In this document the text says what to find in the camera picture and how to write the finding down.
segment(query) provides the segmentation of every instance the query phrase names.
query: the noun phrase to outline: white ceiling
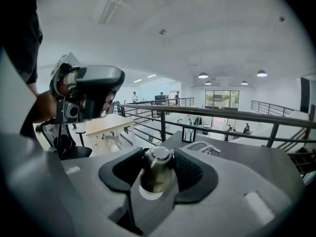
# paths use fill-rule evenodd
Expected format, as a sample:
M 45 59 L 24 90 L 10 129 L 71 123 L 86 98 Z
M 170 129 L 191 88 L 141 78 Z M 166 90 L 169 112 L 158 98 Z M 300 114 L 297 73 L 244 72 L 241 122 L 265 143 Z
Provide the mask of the white ceiling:
M 206 81 L 200 72 L 216 79 L 212 86 L 255 86 L 316 67 L 282 0 L 38 0 L 38 10 L 43 67 L 71 51 L 85 63 L 145 72 L 129 81 L 157 74 L 194 86 Z M 259 69 L 268 77 L 256 77 Z

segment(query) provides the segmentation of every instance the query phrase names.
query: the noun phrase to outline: black chair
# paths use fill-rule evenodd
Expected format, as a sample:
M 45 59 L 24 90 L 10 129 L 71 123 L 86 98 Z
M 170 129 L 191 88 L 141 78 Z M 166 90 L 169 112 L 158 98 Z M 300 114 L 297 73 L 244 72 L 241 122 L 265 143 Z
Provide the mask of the black chair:
M 49 144 L 58 149 L 58 129 L 59 125 L 57 124 L 41 124 L 41 132 L 49 142 Z M 70 135 L 68 125 L 61 125 L 61 137 L 60 137 L 60 151 L 61 151 L 61 160 L 67 159 L 77 159 L 89 157 L 92 153 L 91 148 L 76 146 L 75 141 Z

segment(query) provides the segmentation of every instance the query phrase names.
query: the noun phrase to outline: white table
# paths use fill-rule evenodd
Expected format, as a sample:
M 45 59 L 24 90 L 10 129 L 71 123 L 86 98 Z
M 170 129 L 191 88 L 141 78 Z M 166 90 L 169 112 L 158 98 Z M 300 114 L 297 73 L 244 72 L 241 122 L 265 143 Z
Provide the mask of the white table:
M 135 142 L 135 132 L 133 120 L 125 118 L 116 114 L 109 114 L 104 118 L 96 118 L 86 122 L 85 125 L 85 135 L 89 139 L 94 139 L 98 135 L 102 135 L 107 132 L 114 132 L 119 128 L 130 127 L 132 135 L 132 144 L 136 145 Z

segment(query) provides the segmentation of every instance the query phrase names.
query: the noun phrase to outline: balcony railing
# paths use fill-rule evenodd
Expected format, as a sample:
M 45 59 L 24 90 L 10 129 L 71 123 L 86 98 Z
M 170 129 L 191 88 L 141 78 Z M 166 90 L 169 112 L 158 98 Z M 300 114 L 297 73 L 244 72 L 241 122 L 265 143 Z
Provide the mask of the balcony railing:
M 150 128 L 155 131 L 159 131 L 160 134 L 162 135 L 161 130 L 156 129 L 154 127 L 151 127 L 149 125 L 143 124 L 144 122 L 147 122 L 148 120 L 159 120 L 158 118 L 161 118 L 162 123 L 164 123 L 165 115 L 168 115 L 169 112 L 163 112 L 161 113 L 160 111 L 157 110 L 149 110 L 146 111 L 145 108 L 142 108 L 142 106 L 175 106 L 175 107 L 191 107 L 194 104 L 194 97 L 188 97 L 188 98 L 174 98 L 174 99 L 161 99 L 161 100 L 152 100 L 152 101 L 141 101 L 141 102 L 136 102 L 136 103 L 129 103 L 130 107 L 122 107 L 123 105 L 120 105 L 119 107 L 119 113 L 124 116 L 124 117 L 129 117 L 130 119 L 134 120 L 134 123 L 136 125 L 142 125 L 144 127 Z M 146 134 L 148 136 L 147 138 L 144 138 L 143 136 L 140 136 L 139 134 L 135 134 L 136 136 L 140 137 L 141 139 L 147 141 L 150 144 L 153 144 L 156 146 L 154 142 L 152 142 L 151 139 L 157 139 L 159 141 L 164 141 L 162 140 L 162 137 L 156 137 L 152 134 L 149 134 L 145 131 L 142 131 L 138 128 L 134 128 L 136 131 L 141 132 L 143 134 Z M 173 135 L 171 132 L 165 132 L 168 135 Z
M 259 114 L 275 115 L 281 117 L 289 116 L 294 109 L 287 108 L 280 105 L 269 104 L 265 102 L 259 102 L 251 100 L 251 109 Z
M 239 119 L 239 120 L 247 120 L 247 121 L 255 121 L 255 122 L 263 122 L 263 123 L 272 123 L 273 128 L 270 133 L 269 137 L 265 136 L 254 136 L 250 134 L 238 134 L 238 137 L 244 137 L 249 139 L 257 139 L 266 141 L 266 147 L 272 147 L 274 141 L 281 141 L 284 142 L 280 147 L 285 149 L 291 148 L 292 145 L 296 145 L 297 143 L 316 143 L 316 140 L 308 140 L 309 132 L 311 129 L 316 129 L 316 122 L 313 121 L 307 121 L 307 120 L 301 120 L 296 118 L 287 118 L 283 115 L 272 115 L 272 114 L 256 114 L 256 113 L 250 113 L 250 112 L 239 112 L 239 111 L 232 111 L 232 110 L 216 110 L 216 109 L 200 109 L 200 108 L 192 108 L 192 107 L 177 107 L 177 106 L 171 106 L 170 102 L 169 105 L 155 105 L 153 102 L 157 101 L 147 101 L 146 104 L 123 104 L 119 105 L 118 108 L 120 109 L 120 113 L 122 116 L 126 116 L 125 110 L 130 109 L 142 109 L 147 110 L 146 112 L 151 112 L 148 116 L 140 116 L 138 114 L 131 114 L 131 116 L 137 116 L 140 118 L 144 118 L 145 121 L 157 121 L 161 123 L 161 128 L 157 129 L 154 127 L 151 127 L 148 124 L 143 124 L 143 122 L 137 122 L 136 124 L 153 129 L 155 131 L 160 132 L 161 138 L 158 138 L 156 136 L 152 136 L 149 133 L 146 133 L 140 129 L 135 128 L 137 131 L 142 132 L 149 136 L 149 138 L 155 138 L 157 140 L 160 140 L 164 142 L 166 140 L 166 134 L 173 135 L 171 132 L 166 131 L 166 124 L 171 124 L 175 126 L 180 126 L 184 130 L 184 128 L 193 129 L 194 131 L 200 130 L 205 132 L 213 132 L 213 133 L 219 133 L 224 135 L 231 135 L 230 132 L 227 131 L 221 131 L 221 130 L 215 130 L 210 129 L 206 127 L 198 127 L 193 125 L 187 125 L 182 123 L 175 123 L 166 121 L 165 116 L 169 113 L 181 113 L 181 114 L 189 114 L 189 115 L 198 115 L 198 116 L 206 116 L 206 117 L 219 117 L 219 118 L 227 118 L 227 119 Z M 154 118 L 155 115 L 153 113 L 159 113 L 159 118 Z M 292 136 L 291 138 L 276 138 L 277 131 L 280 125 L 288 125 L 288 126 L 295 126 L 295 127 L 301 127 L 300 131 Z M 137 135 L 138 137 L 146 140 L 147 142 L 156 145 L 151 140 L 146 139 L 140 135 Z M 305 176 L 307 173 L 316 170 L 316 153 L 304 153 L 302 155 L 301 153 L 294 153 L 294 154 L 288 154 L 290 158 L 292 159 L 293 163 L 299 170 L 299 172 Z
M 308 128 L 308 129 L 316 129 L 316 122 L 307 121 L 307 120 L 277 117 L 277 116 L 272 116 L 272 115 L 256 114 L 256 113 L 249 113 L 249 112 L 239 112 L 239 111 L 232 111 L 232 110 L 216 110 L 216 109 L 212 110 L 212 109 L 201 109 L 201 108 L 192 108 L 192 107 L 176 107 L 176 106 L 168 106 L 168 105 L 160 106 L 160 105 L 151 105 L 151 104 L 150 105 L 123 104 L 123 105 L 119 105 L 119 107 L 121 108 L 121 114 L 124 117 L 125 117 L 125 108 L 143 109 L 143 110 L 149 110 L 151 112 L 159 112 L 161 119 L 153 118 L 153 117 L 144 117 L 144 116 L 140 116 L 136 114 L 131 114 L 131 115 L 137 116 L 140 118 L 145 118 L 146 120 L 154 120 L 157 122 L 161 122 L 161 130 L 159 130 L 159 132 L 161 132 L 162 141 L 166 140 L 165 135 L 166 133 L 168 134 L 168 131 L 165 130 L 165 124 L 171 124 L 171 125 L 181 126 L 184 128 L 231 135 L 230 132 L 226 132 L 226 131 L 215 130 L 215 129 L 205 128 L 205 127 L 197 127 L 197 126 L 186 125 L 182 123 L 175 123 L 175 122 L 170 122 L 170 121 L 165 120 L 166 113 L 182 113 L 182 114 L 189 114 L 189 115 L 199 115 L 199 116 L 207 116 L 207 117 L 219 117 L 219 118 L 239 119 L 239 120 L 263 122 L 263 123 L 272 123 L 274 125 L 269 137 L 254 136 L 254 135 L 249 135 L 249 134 L 238 134 L 239 137 L 267 141 L 267 144 L 266 144 L 267 147 L 271 147 L 274 141 L 294 142 L 294 143 L 296 142 L 316 143 L 316 140 L 276 138 L 279 125 L 289 125 L 289 126 L 296 126 L 296 127 L 302 127 L 302 128 Z

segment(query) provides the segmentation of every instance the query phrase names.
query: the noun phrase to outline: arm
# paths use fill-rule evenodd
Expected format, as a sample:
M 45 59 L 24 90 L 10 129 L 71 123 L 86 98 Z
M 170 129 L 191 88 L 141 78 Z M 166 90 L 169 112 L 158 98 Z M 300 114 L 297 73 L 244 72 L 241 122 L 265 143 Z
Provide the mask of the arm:
M 59 92 L 65 96 L 69 94 L 66 85 L 67 78 L 64 78 L 58 85 Z M 49 90 L 39 94 L 36 83 L 28 84 L 28 87 L 37 97 L 36 102 L 30 111 L 33 123 L 41 123 L 56 117 L 57 102 L 50 94 Z

